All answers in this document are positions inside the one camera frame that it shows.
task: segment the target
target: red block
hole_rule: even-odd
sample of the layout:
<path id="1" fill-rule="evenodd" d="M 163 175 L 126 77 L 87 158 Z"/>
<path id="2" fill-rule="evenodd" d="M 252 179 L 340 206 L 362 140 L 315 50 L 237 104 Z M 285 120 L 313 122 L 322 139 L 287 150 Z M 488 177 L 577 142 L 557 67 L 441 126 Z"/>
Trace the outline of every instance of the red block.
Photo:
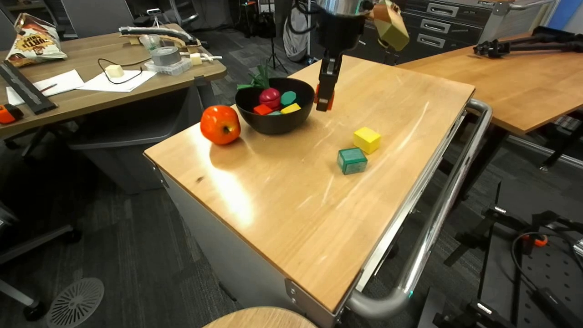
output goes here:
<path id="1" fill-rule="evenodd" d="M 273 109 L 267 107 L 267 105 L 264 104 L 260 104 L 259 106 L 253 108 L 253 112 L 255 114 L 259 114 L 259 115 L 267 115 L 269 113 L 271 113 L 273 111 Z"/>

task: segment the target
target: wooden tabletop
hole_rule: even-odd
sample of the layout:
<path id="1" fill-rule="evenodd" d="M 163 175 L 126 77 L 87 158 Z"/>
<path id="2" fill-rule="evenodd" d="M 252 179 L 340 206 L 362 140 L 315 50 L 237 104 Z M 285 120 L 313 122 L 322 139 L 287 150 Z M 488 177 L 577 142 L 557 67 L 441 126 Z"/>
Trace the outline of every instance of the wooden tabletop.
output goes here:
<path id="1" fill-rule="evenodd" d="M 291 77 L 318 83 L 320 64 Z M 213 145 L 199 124 L 145 154 L 243 240 L 334 310 L 474 87 L 345 56 L 332 111 L 284 135 L 241 119 L 241 138 Z M 343 175 L 338 150 L 369 127 L 381 147 Z"/>
<path id="2" fill-rule="evenodd" d="M 521 135 L 583 105 L 582 63 L 580 53 L 527 51 L 491 59 L 467 47 L 399 67 L 475 85 L 475 98 L 493 109 L 492 123 Z"/>
<path id="3" fill-rule="evenodd" d="M 266 306 L 229 313 L 204 328 L 316 328 L 316 326 L 296 312 Z"/>
<path id="4" fill-rule="evenodd" d="M 168 27 L 182 30 L 176 24 L 169 24 Z M 101 73 L 101 68 L 97 65 L 98 58 L 105 58 L 123 65 L 144 60 L 149 56 L 143 46 L 130 45 L 129 40 L 125 37 L 120 37 L 119 33 L 66 41 L 61 43 L 61 46 L 63 52 L 68 56 L 66 60 L 49 61 L 32 65 L 21 68 L 20 71 L 28 80 L 34 83 L 76 69 L 81 78 L 87 82 Z M 0 57 L 4 59 L 6 53 L 6 51 L 1 51 Z M 125 69 L 139 69 L 139 67 L 139 65 L 136 65 L 126 67 Z M 18 106 L 24 112 L 25 118 L 12 124 L 0 125 L 0 136 L 14 134 L 44 124 L 67 120 L 94 111 L 187 88 L 196 76 L 204 76 L 208 80 L 213 80 L 222 78 L 226 74 L 227 69 L 225 66 L 220 61 L 213 61 L 212 63 L 205 62 L 200 66 L 195 66 L 189 71 L 177 76 L 156 74 L 156 76 L 132 92 L 85 90 L 65 92 L 49 97 L 59 107 L 41 115 L 33 115 L 25 104 Z M 0 78 L 0 104 L 8 102 L 6 86 L 7 83 Z"/>

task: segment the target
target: teal block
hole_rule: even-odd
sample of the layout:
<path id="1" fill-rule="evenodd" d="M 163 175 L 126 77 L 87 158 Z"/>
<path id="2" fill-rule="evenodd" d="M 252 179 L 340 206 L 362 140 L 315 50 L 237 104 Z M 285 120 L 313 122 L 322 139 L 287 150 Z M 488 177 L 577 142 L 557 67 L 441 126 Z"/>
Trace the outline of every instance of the teal block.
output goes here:
<path id="1" fill-rule="evenodd" d="M 282 95 L 282 105 L 283 107 L 287 107 L 296 102 L 296 93 L 293 91 L 284 92 Z"/>
<path id="2" fill-rule="evenodd" d="M 336 160 L 338 167 L 345 175 L 364 172 L 368 160 L 360 148 L 341 149 Z"/>

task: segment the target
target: yellow block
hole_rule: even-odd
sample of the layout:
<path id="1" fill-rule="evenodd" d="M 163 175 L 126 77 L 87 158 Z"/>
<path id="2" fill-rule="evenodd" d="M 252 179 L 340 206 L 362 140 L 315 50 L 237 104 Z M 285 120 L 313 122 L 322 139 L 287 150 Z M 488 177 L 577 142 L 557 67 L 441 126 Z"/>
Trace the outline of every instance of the yellow block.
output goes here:
<path id="1" fill-rule="evenodd" d="M 293 103 L 293 104 L 287 106 L 286 108 L 282 109 L 281 112 L 282 112 L 282 114 L 289 114 L 289 113 L 296 111 L 296 110 L 300 110 L 300 105 Z"/>
<path id="2" fill-rule="evenodd" d="M 381 146 L 381 135 L 363 127 L 354 133 L 354 145 L 365 153 L 373 153 Z"/>

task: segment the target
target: tape roll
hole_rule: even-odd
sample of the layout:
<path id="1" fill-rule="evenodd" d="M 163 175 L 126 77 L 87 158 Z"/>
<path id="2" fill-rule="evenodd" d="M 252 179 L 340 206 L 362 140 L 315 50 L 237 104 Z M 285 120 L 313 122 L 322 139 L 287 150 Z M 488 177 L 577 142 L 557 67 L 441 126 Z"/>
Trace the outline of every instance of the tape roll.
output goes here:
<path id="1" fill-rule="evenodd" d="M 157 66 L 168 66 L 176 64 L 182 58 L 177 47 L 162 47 L 152 50 L 152 61 Z"/>

